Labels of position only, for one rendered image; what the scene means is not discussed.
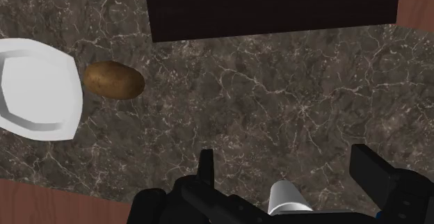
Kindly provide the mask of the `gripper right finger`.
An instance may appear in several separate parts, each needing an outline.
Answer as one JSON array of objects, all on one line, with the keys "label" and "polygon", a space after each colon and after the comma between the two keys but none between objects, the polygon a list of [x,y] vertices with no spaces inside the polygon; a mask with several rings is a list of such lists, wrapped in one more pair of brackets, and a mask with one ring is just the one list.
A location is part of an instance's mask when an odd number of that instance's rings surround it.
[{"label": "gripper right finger", "polygon": [[350,176],[380,209],[380,224],[434,224],[434,182],[395,168],[365,144],[351,146]]}]

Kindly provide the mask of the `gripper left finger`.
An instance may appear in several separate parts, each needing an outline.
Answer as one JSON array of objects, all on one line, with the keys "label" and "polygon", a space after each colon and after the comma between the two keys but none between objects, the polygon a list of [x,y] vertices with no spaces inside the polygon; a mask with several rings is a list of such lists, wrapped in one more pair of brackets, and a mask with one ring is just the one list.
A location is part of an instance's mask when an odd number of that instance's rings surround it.
[{"label": "gripper left finger", "polygon": [[170,192],[143,189],[127,224],[268,224],[268,214],[237,195],[214,188],[214,153],[200,152],[196,174],[178,178]]}]

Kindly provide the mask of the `white cylinder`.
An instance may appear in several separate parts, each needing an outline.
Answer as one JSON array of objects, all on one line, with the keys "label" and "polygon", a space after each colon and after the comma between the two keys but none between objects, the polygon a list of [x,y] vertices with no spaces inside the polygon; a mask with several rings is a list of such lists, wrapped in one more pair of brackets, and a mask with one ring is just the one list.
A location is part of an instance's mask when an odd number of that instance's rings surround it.
[{"label": "white cylinder", "polygon": [[269,215],[311,210],[306,199],[290,181],[280,180],[272,185],[268,202]]}]

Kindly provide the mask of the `brown potato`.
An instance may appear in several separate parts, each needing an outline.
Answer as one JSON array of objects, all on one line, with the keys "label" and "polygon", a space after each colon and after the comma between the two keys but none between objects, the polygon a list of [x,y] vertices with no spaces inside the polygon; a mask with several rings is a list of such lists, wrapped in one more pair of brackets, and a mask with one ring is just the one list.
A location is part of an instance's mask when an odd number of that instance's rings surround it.
[{"label": "brown potato", "polygon": [[94,94],[111,99],[133,99],[145,87],[139,71],[115,61],[90,64],[84,72],[83,83]]}]

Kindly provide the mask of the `white plate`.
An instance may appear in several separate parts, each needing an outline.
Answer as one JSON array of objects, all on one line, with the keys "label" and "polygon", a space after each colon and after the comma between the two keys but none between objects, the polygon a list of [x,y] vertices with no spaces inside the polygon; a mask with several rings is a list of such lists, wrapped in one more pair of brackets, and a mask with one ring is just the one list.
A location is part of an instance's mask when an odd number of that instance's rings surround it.
[{"label": "white plate", "polygon": [[72,56],[28,38],[0,39],[0,128],[36,141],[72,140],[82,108]]}]

